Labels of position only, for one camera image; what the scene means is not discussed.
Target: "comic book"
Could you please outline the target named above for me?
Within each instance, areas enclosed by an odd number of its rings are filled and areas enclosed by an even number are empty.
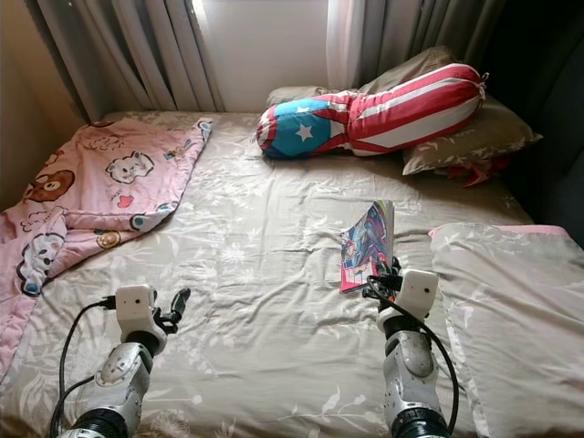
[[[348,294],[376,276],[376,265],[391,265],[393,256],[393,204],[379,199],[363,217],[341,235],[340,293]]]

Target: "wall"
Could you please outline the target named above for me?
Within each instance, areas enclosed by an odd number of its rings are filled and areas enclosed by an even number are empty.
[[[272,89],[327,86],[328,0],[193,0],[227,111],[261,112]]]
[[[84,124],[24,0],[0,2],[0,211]]]

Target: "white star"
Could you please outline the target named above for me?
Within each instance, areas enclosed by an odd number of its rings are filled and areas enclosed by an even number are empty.
[[[310,133],[311,129],[312,129],[311,126],[304,126],[302,123],[300,123],[300,130],[296,133],[296,135],[299,135],[302,138],[302,141],[306,139],[311,139],[312,138],[312,134]]]

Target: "beige wall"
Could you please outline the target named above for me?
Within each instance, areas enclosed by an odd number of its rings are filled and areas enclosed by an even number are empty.
[[[84,124],[23,0],[0,1],[0,211]]]

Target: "floral pattern bedsheet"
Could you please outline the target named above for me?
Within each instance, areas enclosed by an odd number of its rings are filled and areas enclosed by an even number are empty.
[[[430,238],[450,222],[528,224],[502,184],[463,189],[434,174],[402,176],[400,156],[265,159],[255,114],[123,113],[166,129],[214,119],[182,202],[148,235],[69,269],[45,287],[0,384],[2,436],[44,436],[58,359],[78,311],[117,287],[149,283],[158,304],[193,294],[177,335],[154,360],[140,437],[371,437],[382,417],[382,334],[373,301],[339,294],[340,232],[377,198],[394,202],[395,253],[431,269]],[[446,343],[438,297],[429,323]],[[73,338],[67,386],[94,373],[119,342],[115,312],[92,309]],[[452,403],[443,360],[438,393]],[[71,420],[83,391],[66,403]],[[461,399],[456,436],[475,436]]]

